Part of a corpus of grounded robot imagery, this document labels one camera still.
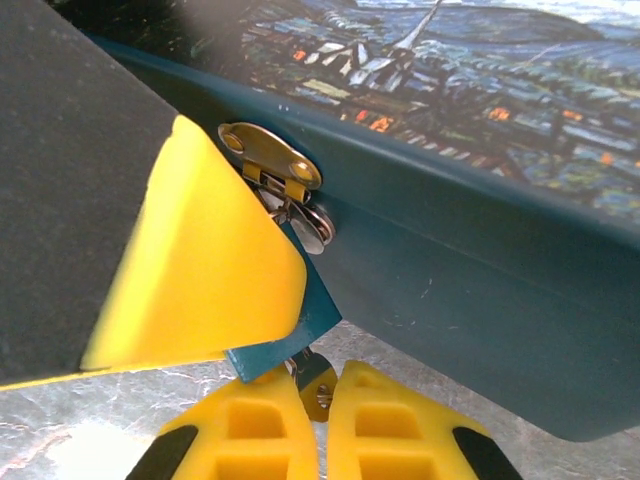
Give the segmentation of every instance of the metal bracket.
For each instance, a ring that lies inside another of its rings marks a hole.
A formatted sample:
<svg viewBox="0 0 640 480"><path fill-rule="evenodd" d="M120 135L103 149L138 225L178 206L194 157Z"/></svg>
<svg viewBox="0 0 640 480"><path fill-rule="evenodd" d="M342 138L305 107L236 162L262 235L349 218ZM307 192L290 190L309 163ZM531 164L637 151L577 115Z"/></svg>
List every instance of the metal bracket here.
<svg viewBox="0 0 640 480"><path fill-rule="evenodd" d="M335 236L327 214L309 204L311 190L322 185L318 168L303 154L263 127L223 123L222 143L242 161L242 175L257 189L265 208L278 223L290 221L305 251L319 255Z"/></svg>
<svg viewBox="0 0 640 480"><path fill-rule="evenodd" d="M302 204L308 201L309 190L322 185L322 175L313 162L265 128L246 122L223 123L218 135L242 160L242 175L248 180L262 184L262 173L270 173L284 182L288 197Z"/></svg>

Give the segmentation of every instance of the black rubber grip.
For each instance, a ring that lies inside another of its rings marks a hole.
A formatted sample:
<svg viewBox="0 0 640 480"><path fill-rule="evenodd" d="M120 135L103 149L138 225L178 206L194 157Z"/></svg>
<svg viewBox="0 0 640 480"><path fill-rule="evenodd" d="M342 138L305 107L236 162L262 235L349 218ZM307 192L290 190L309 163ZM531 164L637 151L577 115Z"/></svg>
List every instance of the black rubber grip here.
<svg viewBox="0 0 640 480"><path fill-rule="evenodd" d="M453 436L478 480L522 480L491 438L466 427L454 428Z"/></svg>
<svg viewBox="0 0 640 480"><path fill-rule="evenodd" d="M185 425L156 438L126 480L170 480L198 435Z"/></svg>

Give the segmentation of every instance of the printed painting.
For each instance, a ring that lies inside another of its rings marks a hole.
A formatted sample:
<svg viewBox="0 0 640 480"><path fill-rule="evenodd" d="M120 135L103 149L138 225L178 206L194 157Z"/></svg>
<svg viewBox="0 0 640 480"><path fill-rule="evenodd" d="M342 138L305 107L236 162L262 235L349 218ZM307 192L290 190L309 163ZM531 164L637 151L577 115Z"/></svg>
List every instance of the printed painting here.
<svg viewBox="0 0 640 480"><path fill-rule="evenodd" d="M90 33L640 224L640 0L52 3Z"/></svg>

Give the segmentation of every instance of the rivet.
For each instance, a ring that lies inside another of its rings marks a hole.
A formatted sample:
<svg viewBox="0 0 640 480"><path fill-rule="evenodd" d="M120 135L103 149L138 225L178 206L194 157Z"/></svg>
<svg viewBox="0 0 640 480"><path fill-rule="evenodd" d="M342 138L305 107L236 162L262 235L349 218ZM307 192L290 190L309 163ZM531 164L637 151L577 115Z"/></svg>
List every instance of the rivet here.
<svg viewBox="0 0 640 480"><path fill-rule="evenodd" d="M299 161L292 163L289 170L296 176L298 180L303 182L311 182L313 180L313 172L305 162Z"/></svg>
<svg viewBox="0 0 640 480"><path fill-rule="evenodd" d="M244 152L244 145L242 144L242 141L233 133L224 133L222 135L222 141L233 153L240 154Z"/></svg>

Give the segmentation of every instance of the gray surface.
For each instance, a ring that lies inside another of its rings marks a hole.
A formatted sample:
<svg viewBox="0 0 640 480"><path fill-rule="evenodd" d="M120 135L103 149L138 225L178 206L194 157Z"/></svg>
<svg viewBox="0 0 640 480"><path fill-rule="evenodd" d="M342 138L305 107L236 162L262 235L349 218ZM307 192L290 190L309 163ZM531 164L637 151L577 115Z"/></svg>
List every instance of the gray surface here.
<svg viewBox="0 0 640 480"><path fill-rule="evenodd" d="M338 370L364 360L479 420L525 479L640 478L640 429L591 443L558 440L347 323L315 349ZM0 393L0 479L123 479L163 423L233 377L224 362ZM317 430L322 472L326 429Z"/></svg>

